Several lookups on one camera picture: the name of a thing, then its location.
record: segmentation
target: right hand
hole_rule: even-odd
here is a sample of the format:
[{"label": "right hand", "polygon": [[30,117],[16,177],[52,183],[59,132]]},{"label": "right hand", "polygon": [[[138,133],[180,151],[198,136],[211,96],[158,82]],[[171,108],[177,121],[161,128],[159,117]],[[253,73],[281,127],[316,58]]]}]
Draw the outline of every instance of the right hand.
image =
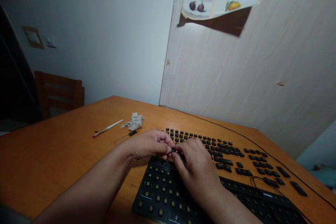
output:
[{"label": "right hand", "polygon": [[185,156],[185,161],[182,161],[180,155],[172,153],[186,188],[203,209],[210,207],[224,189],[210,154],[198,138],[178,143],[175,149]]}]

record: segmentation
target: light switch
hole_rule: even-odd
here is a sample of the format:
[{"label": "light switch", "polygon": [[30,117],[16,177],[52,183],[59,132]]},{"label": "light switch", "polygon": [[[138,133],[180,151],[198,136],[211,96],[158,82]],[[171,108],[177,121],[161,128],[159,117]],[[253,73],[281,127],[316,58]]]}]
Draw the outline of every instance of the light switch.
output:
[{"label": "light switch", "polygon": [[53,35],[46,35],[45,43],[47,44],[48,47],[56,48],[56,42]]}]

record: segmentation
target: forearm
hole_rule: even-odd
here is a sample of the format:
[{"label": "forearm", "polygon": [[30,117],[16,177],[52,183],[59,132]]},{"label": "forearm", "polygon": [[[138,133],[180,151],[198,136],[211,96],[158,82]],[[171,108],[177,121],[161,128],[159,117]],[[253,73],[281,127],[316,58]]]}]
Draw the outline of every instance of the forearm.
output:
[{"label": "forearm", "polygon": [[213,200],[204,210],[216,224],[261,224],[261,221],[224,187],[220,189],[220,193],[213,196]]},{"label": "forearm", "polygon": [[122,145],[99,160],[32,223],[100,223],[129,171]]}]

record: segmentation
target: hand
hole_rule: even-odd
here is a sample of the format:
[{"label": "hand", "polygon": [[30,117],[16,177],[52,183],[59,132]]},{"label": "hand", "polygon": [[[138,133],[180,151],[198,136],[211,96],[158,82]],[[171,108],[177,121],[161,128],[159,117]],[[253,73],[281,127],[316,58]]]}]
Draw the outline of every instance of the hand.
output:
[{"label": "hand", "polygon": [[206,210],[214,204],[214,199],[224,189],[210,154],[198,138],[178,143],[175,149],[182,151],[185,156],[185,161],[182,161],[180,155],[172,153],[186,188],[194,200]]},{"label": "hand", "polygon": [[124,145],[124,149],[127,150],[127,159],[132,162],[155,153],[157,156],[167,159],[167,155],[174,147],[174,142],[166,132],[150,129],[120,145]]}]

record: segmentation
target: cable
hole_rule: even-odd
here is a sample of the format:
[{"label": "cable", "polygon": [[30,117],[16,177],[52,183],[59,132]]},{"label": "cable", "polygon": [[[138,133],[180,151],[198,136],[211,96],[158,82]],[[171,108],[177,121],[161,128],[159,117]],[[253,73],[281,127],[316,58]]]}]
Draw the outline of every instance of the cable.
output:
[{"label": "cable", "polygon": [[177,109],[175,109],[175,108],[168,107],[168,106],[166,106],[166,105],[159,105],[159,106],[160,106],[160,107],[166,107],[166,108],[168,108],[168,109],[173,109],[173,110],[182,112],[182,113],[184,113],[184,114],[187,114],[187,115],[196,117],[196,118],[198,118],[198,119],[207,121],[207,122],[209,122],[209,123],[216,124],[216,125],[218,125],[218,126],[224,128],[224,129],[230,130],[230,131],[232,131],[232,132],[234,132],[234,133],[236,133],[236,134],[238,134],[238,135],[240,135],[240,136],[246,138],[246,139],[249,140],[250,142],[254,143],[256,146],[258,146],[260,149],[262,149],[262,150],[263,150],[267,155],[269,155],[271,158],[274,158],[276,161],[278,161],[280,164],[282,164],[282,165],[283,165],[283,166],[284,166],[290,173],[292,173],[298,180],[300,180],[303,184],[305,184],[310,190],[312,190],[314,193],[316,193],[321,199],[323,199],[325,202],[327,202],[327,203],[328,203],[328,204],[329,204],[329,205],[336,211],[336,207],[334,207],[328,200],[326,200],[325,198],[323,198],[318,192],[316,192],[313,188],[311,188],[309,185],[307,185],[302,179],[300,179],[294,172],[292,172],[286,165],[284,165],[284,164],[283,164],[281,161],[279,161],[277,158],[273,157],[271,154],[269,154],[267,151],[265,151],[260,145],[258,145],[257,143],[253,142],[253,141],[252,141],[251,139],[249,139],[247,136],[244,136],[244,135],[242,135],[242,134],[240,134],[240,133],[234,131],[233,129],[226,128],[226,127],[224,127],[224,126],[222,126],[222,125],[220,125],[220,124],[217,124],[217,123],[215,123],[215,122],[211,122],[211,121],[208,121],[207,119],[200,118],[200,117],[198,117],[198,116],[196,116],[196,115],[192,115],[192,114],[183,112],[183,111],[181,111],[181,110],[177,110]]},{"label": "cable", "polygon": [[[270,184],[267,184],[262,178],[260,178],[260,177],[258,177],[258,176],[253,176],[253,177],[250,178],[251,184],[252,184],[252,180],[253,180],[253,183],[254,183],[254,187],[255,187],[255,188],[258,188],[258,187],[255,185],[256,183],[254,182],[254,179],[259,179],[259,180],[263,181],[266,185],[269,185],[271,188],[273,188],[273,189],[274,189],[277,193],[279,193],[281,196],[286,197],[286,196],[285,196],[282,192],[280,192],[277,188],[275,188],[274,186],[272,186],[272,185],[270,185]],[[306,215],[304,215],[303,212],[301,212],[300,209],[298,209],[298,208],[296,208],[296,209],[297,209],[298,212],[300,212],[300,214],[301,214],[303,217],[306,218],[307,221],[309,221],[311,224],[314,224],[310,219],[308,219],[308,217],[307,217]]]}]

